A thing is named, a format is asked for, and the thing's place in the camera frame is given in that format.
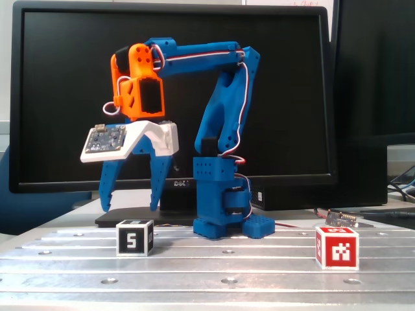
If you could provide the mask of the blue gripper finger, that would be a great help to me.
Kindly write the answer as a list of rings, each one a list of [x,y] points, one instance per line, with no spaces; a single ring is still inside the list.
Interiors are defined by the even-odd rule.
[[[99,197],[102,210],[105,213],[110,210],[112,192],[124,162],[123,159],[103,162],[99,184]]]
[[[164,189],[165,180],[171,167],[173,156],[157,156],[156,150],[153,148],[149,138],[142,138],[139,145],[139,149],[143,151],[143,154],[148,154],[150,156],[150,210],[156,211]]]

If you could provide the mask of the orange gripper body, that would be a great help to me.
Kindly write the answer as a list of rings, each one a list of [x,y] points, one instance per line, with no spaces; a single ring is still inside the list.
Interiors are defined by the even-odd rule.
[[[163,80],[158,72],[165,60],[158,45],[137,43],[111,57],[113,104],[131,121],[165,116]]]

